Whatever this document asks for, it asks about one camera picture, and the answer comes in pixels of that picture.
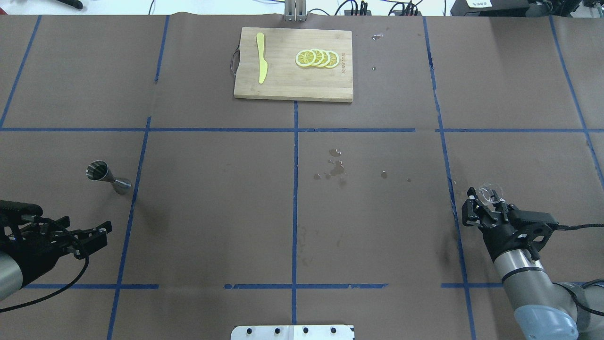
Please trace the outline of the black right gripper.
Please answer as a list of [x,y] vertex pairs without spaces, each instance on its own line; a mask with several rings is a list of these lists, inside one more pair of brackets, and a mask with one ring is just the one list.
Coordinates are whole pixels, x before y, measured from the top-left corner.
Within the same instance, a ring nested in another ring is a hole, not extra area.
[[490,260],[496,259],[510,250],[525,249],[534,257],[532,246],[525,238],[520,238],[517,227],[521,220],[528,220],[531,211],[515,211],[514,204],[507,204],[505,200],[492,204],[494,211],[488,213],[487,207],[478,198],[474,187],[466,192],[468,198],[462,205],[462,224],[466,227],[477,227],[481,230],[483,241],[489,253]]

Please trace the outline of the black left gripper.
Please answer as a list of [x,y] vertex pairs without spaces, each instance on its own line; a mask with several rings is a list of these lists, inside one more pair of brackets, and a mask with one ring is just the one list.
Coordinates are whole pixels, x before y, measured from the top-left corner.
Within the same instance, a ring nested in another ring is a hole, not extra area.
[[24,230],[9,222],[1,223],[1,288],[21,289],[54,268],[58,259],[73,254],[84,260],[108,245],[112,222],[92,229],[68,231],[69,216],[57,220],[28,216]]

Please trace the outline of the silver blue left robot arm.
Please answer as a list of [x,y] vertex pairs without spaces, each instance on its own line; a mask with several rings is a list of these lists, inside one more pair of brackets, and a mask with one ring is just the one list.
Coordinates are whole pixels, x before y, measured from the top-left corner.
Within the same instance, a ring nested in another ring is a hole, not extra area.
[[2,300],[49,273],[63,256],[72,255],[84,264],[76,277],[62,288],[28,303],[3,307],[3,313],[41,303],[71,288],[88,269],[89,257],[108,245],[107,235],[113,230],[111,221],[91,229],[68,230],[67,216],[58,220],[35,215],[21,218],[17,224],[8,222],[4,216],[1,218],[1,226],[6,228],[1,233]]

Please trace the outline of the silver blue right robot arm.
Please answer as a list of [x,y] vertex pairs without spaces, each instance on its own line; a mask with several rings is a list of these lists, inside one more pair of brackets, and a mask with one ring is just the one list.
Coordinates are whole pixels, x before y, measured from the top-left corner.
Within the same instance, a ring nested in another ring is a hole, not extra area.
[[550,213],[527,211],[486,187],[467,191],[462,223],[481,231],[514,317],[527,340],[601,340],[604,335],[603,280],[554,282],[541,263],[541,250],[554,231],[590,228],[563,225]]

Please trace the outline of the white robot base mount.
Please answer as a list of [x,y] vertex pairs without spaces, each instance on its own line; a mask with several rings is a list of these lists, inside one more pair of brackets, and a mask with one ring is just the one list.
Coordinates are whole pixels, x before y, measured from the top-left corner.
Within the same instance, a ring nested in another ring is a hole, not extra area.
[[242,325],[235,327],[231,340],[355,340],[353,325]]

